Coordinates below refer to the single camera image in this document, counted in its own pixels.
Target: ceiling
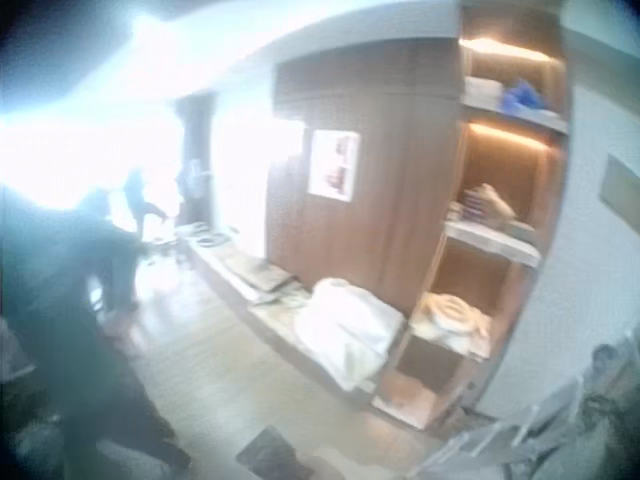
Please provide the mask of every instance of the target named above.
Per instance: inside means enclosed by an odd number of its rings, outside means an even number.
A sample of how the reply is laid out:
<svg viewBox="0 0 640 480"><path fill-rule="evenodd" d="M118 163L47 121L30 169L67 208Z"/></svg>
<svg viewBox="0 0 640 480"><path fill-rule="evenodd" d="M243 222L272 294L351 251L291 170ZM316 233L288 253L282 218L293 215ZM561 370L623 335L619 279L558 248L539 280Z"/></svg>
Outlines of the ceiling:
<svg viewBox="0 0 640 480"><path fill-rule="evenodd" d="M166 21L221 0L0 0L0 111L68 94L131 39L139 13Z"/></svg>
<svg viewBox="0 0 640 480"><path fill-rule="evenodd" d="M564 3L563 0L497 1L556 12ZM63 98L65 103L80 105L176 98L210 88L214 80L247 57L254 62L278 61L303 50L357 41L409 34L455 35L457 22L450 12L455 11L457 3L456 0L0 0L3 27L0 113L33 109ZM376 17L375 7L384 5L394 5L395 13L389 13L388 18ZM356 11L364 14L366 9L371 12L368 17L365 15L366 22L350 24L347 14ZM134 19L140 14L165 22L162 35L142 40L134 37ZM326 28L327 22L321 26L323 20L330 18L335 19L333 27ZM290 35L287 41L286 36L293 32L299 34ZM282 41L256 54L278 39Z"/></svg>

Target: dark clothing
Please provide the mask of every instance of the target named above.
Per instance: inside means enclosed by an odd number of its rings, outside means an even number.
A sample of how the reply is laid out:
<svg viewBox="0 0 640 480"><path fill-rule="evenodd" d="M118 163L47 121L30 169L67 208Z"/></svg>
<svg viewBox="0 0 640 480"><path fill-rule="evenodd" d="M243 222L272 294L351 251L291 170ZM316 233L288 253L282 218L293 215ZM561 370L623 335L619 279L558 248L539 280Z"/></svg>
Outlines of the dark clothing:
<svg viewBox="0 0 640 480"><path fill-rule="evenodd" d="M93 215L43 210L6 189L2 199L2 314L63 415L71 476L124 478L97 450L102 438L184 466L188 456L164 441L171 427L103 337L87 298L89 276L109 266L110 301L126 303L139 241Z"/></svg>
<svg viewBox="0 0 640 480"><path fill-rule="evenodd" d="M160 217L163 222L169 218L168 215L160 209L160 207L150 202L144 202L140 210L131 210L131 214L136 221L136 232L139 239L144 237L144 217L147 215L155 215Z"/></svg>
<svg viewBox="0 0 640 480"><path fill-rule="evenodd" d="M134 168L124 184L124 196L131 211L144 209L144 179L142 170Z"/></svg>
<svg viewBox="0 0 640 480"><path fill-rule="evenodd" d="M111 216L109 192L103 188L96 188L82 199L78 204L78 210L92 213L100 218Z"/></svg>
<svg viewBox="0 0 640 480"><path fill-rule="evenodd" d="M144 218L147 215L156 215L160 217L162 221L168 218L162 209L144 199L144 180L142 178L142 171L139 168L132 170L127 177L124 185L124 195L127 199L127 205L129 206L131 215L136 221L136 232L138 233L139 239L144 237Z"/></svg>

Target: wooden shelf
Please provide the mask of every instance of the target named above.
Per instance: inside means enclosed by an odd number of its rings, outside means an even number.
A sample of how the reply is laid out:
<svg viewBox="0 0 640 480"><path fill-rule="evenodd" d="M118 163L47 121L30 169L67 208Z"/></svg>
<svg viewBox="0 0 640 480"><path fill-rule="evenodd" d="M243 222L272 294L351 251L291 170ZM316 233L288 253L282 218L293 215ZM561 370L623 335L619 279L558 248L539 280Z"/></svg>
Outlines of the wooden shelf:
<svg viewBox="0 0 640 480"><path fill-rule="evenodd" d="M436 398L437 395L419 380L390 370L381 380L373 406L423 430L429 423Z"/></svg>
<svg viewBox="0 0 640 480"><path fill-rule="evenodd" d="M489 338L481 340L481 338L474 332L470 333L468 336L460 335L459 337L456 337L455 334L447 335L446 332L436 326L431 318L424 313L413 314L409 320L409 329L412 335L421 338L426 342L446 348L458 355L462 355L463 357L470 358L478 362L487 360L491 353L491 342ZM479 350L482 350L485 353L483 355L474 353Z"/></svg>
<svg viewBox="0 0 640 480"><path fill-rule="evenodd" d="M536 268L540 252L528 243L478 223L445 222L445 234L485 252L501 255L509 260Z"/></svg>
<svg viewBox="0 0 640 480"><path fill-rule="evenodd" d="M569 131L567 122L562 118L544 114L530 108L520 107L517 114L506 114L500 109L500 99L498 97L463 94L461 102L466 107L488 112L500 118L515 119L518 120L519 123L526 125L547 128L564 135Z"/></svg>

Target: wall sign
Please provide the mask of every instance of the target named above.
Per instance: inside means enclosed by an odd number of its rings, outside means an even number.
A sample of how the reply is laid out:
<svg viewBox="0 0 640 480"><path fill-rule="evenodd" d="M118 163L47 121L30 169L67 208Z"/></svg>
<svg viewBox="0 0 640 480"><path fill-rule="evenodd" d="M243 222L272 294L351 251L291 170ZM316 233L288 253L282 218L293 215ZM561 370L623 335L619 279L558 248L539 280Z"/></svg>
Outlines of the wall sign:
<svg viewBox="0 0 640 480"><path fill-rule="evenodd" d="M360 135L316 130L311 142L309 193L350 202L353 197Z"/></svg>

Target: wall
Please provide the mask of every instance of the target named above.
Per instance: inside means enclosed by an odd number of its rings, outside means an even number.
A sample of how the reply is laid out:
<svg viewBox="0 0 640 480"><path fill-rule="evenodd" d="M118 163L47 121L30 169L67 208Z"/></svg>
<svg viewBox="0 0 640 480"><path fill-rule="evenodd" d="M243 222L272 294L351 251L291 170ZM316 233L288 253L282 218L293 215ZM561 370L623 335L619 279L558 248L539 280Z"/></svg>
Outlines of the wall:
<svg viewBox="0 0 640 480"><path fill-rule="evenodd" d="M640 237L599 198L609 154L640 173L640 118L576 85L555 240L482 413L504 416L544 398L640 317Z"/></svg>
<svg viewBox="0 0 640 480"><path fill-rule="evenodd" d="M211 126L214 228L236 235L240 247L257 257L265 256L265 125L272 115L272 86L272 70L266 68L222 87Z"/></svg>
<svg viewBox="0 0 640 480"><path fill-rule="evenodd" d="M451 196L458 43L393 40L288 62L274 111L308 127L305 151L270 172L268 258L308 288L330 276L411 312ZM307 193L314 129L361 135L350 202Z"/></svg>
<svg viewBox="0 0 640 480"><path fill-rule="evenodd" d="M634 32L612 28L623 18L598 1L565 5L574 87L564 204L538 283L477 405L485 414L508 415L549 395L640 317L640 238L599 198L609 154L640 172L640 62L622 51L632 53Z"/></svg>
<svg viewBox="0 0 640 480"><path fill-rule="evenodd" d="M562 26L640 58L640 19L621 0L568 0Z"/></svg>

